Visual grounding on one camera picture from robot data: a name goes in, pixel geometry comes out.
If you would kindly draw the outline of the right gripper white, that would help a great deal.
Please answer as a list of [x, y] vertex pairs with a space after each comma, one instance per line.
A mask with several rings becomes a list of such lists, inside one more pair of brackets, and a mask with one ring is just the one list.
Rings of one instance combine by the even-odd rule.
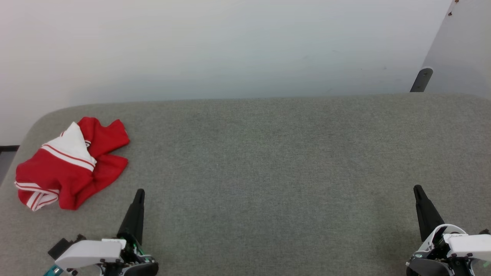
[[423, 243], [406, 262], [406, 276], [491, 276], [491, 232], [471, 235], [445, 224], [423, 187], [413, 191]]

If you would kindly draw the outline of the black furniture leg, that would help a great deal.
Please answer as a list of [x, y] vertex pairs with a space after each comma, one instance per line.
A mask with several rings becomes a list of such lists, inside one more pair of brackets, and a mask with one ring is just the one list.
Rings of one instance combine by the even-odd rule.
[[415, 81], [410, 89], [410, 93], [423, 93], [428, 86], [433, 75], [433, 69], [430, 67], [425, 67], [419, 71]]

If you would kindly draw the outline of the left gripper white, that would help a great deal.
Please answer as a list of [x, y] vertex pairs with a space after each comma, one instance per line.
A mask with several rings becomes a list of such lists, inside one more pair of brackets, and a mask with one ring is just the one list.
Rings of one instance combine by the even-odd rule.
[[158, 262], [140, 247], [144, 203], [145, 190], [138, 189], [117, 232], [119, 239], [82, 240], [56, 259], [55, 265], [69, 276], [78, 276], [79, 269], [88, 266], [98, 267], [99, 276], [157, 276]]

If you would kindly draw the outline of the white panel board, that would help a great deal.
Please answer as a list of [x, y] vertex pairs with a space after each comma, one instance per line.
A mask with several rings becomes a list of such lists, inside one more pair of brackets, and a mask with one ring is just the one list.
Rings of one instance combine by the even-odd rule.
[[425, 93], [491, 99], [491, 0], [453, 0], [423, 67], [433, 70]]

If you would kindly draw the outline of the red white sports shirt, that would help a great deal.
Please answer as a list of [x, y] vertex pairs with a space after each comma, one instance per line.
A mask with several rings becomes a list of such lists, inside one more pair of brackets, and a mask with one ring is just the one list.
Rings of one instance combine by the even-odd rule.
[[77, 210], [123, 173], [128, 159], [112, 152], [129, 143], [121, 120], [108, 126], [94, 117], [72, 122], [60, 136], [44, 143], [17, 166], [19, 200], [32, 211], [53, 203], [65, 210]]

